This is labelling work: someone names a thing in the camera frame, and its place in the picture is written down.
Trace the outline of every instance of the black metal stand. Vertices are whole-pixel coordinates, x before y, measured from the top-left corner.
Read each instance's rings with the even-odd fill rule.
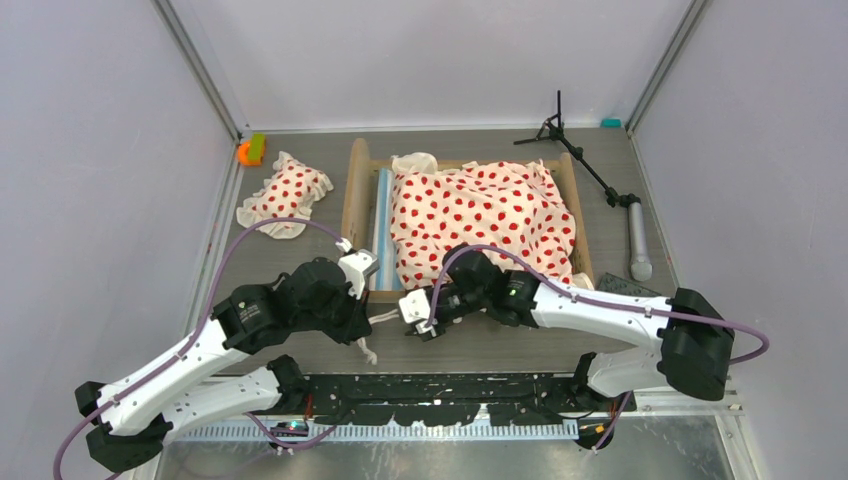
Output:
[[[618,192],[615,191],[614,188],[607,185],[606,182],[595,172],[595,169],[591,167],[586,160],[583,158],[583,148],[575,147],[565,138],[565,130],[562,126],[562,94],[559,90],[557,90],[557,113],[556,115],[550,116],[542,122],[542,127],[539,129],[539,132],[536,133],[536,136],[533,138],[528,138],[526,140],[518,140],[516,142],[512,142],[513,145],[523,145],[525,143],[534,143],[534,142],[542,142],[545,140],[550,140],[553,142],[562,143],[565,148],[568,150],[568,153],[574,157],[575,160],[582,163],[586,170],[595,177],[595,180],[601,184],[604,188],[604,194],[607,196],[607,204],[610,207],[615,207],[616,205],[620,205],[622,207],[629,207],[632,203],[641,202],[639,197],[636,195],[629,193],[627,195],[619,195]]]

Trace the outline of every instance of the black tripod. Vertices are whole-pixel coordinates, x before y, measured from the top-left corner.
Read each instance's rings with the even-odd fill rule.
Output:
[[[583,158],[583,148],[575,147],[568,141],[567,138],[565,138],[565,129],[562,126],[561,97],[562,94],[559,90],[557,90],[557,113],[546,118],[545,121],[542,122],[542,128],[539,129],[536,136],[526,140],[518,140],[513,142],[513,145],[523,145],[525,143],[541,142],[544,140],[551,140],[553,142],[558,141],[562,143],[566,150],[568,150],[568,153],[571,154],[575,160],[582,163],[583,166],[586,167],[586,170],[588,170],[589,173],[595,177],[595,180],[601,184],[601,187],[604,188],[604,194],[607,197],[607,205],[613,208],[616,206],[627,208],[630,218],[630,273],[633,278],[638,281],[648,280],[651,278],[653,268],[651,267],[651,260],[648,258],[648,246],[645,240],[645,227],[642,220],[642,200],[632,193],[619,195],[614,188],[604,182],[600,175],[595,172],[595,169],[586,163],[586,160]]]

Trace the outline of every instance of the wooden bed frame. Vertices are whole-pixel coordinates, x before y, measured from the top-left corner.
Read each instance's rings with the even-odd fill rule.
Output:
[[[511,160],[512,163],[530,163],[537,160]],[[471,160],[439,160],[439,169],[461,168]],[[484,165],[493,161],[476,160]],[[566,207],[574,215],[577,226],[577,237],[574,250],[571,252],[571,264],[574,273],[585,273],[592,284],[595,276],[592,273],[592,262],[589,257],[589,243],[586,240],[586,229],[583,227],[583,211],[580,209],[580,199],[577,196],[577,181],[571,155],[563,153],[557,160],[545,160],[545,167],[551,171],[551,176],[557,184]],[[375,190],[377,188],[377,172],[381,168],[391,169],[391,160],[372,160],[368,152],[368,143],[363,138],[353,142],[350,152],[350,170],[345,191],[344,215],[342,216],[341,234],[353,243],[354,248],[370,248],[368,245],[371,235],[369,218],[376,204]],[[372,291],[369,300],[373,303],[395,303],[404,295],[403,291],[381,290]]]

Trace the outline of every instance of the wall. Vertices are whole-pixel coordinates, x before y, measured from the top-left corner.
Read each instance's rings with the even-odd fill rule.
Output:
[[[682,283],[773,341],[732,370],[767,478],[848,468],[846,45],[844,1],[715,0],[637,131]]]
[[[232,143],[151,2],[2,10],[0,478],[44,479],[74,388],[181,336]]]
[[[263,130],[626,120],[689,0],[174,3]]]

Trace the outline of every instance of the gray wooden tabletop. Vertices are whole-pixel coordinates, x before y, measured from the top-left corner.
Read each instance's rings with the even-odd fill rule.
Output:
[[[271,164],[277,152],[284,150],[330,177],[335,190],[315,204],[312,220],[339,228],[350,148],[358,137],[368,141],[371,156],[375,159],[418,151],[450,160],[559,157],[563,148],[553,142],[512,145],[513,140],[534,134],[535,131],[531,130],[452,130],[269,135],[263,165],[245,169],[238,205],[262,188],[263,179],[271,176]],[[662,248],[653,207],[624,130],[574,129],[567,130],[566,136],[573,144],[585,149],[586,160],[610,186],[619,193],[632,192],[643,199],[645,229],[654,265],[653,277],[643,285],[664,295],[674,293],[674,280]],[[610,208],[601,187],[576,162],[574,170],[596,278],[605,272],[629,278],[627,211]],[[228,242],[242,230],[233,221]],[[307,228],[299,237],[290,240],[274,240],[262,233],[254,233],[234,253],[216,299],[226,298],[239,285],[270,282],[280,272],[291,272],[316,256],[337,258],[337,254],[332,239],[315,229]],[[369,315],[382,313],[388,308],[372,306]],[[338,345],[322,333],[307,332],[292,335],[284,345],[265,349],[222,373],[243,374],[284,353],[294,357],[304,373],[571,371],[583,353],[613,352],[627,346],[572,330],[504,327],[482,315],[468,317],[460,325],[451,327],[447,335],[426,343],[404,335],[406,331],[407,327],[400,321],[374,326],[368,345],[379,356],[376,366],[366,364],[355,345]]]

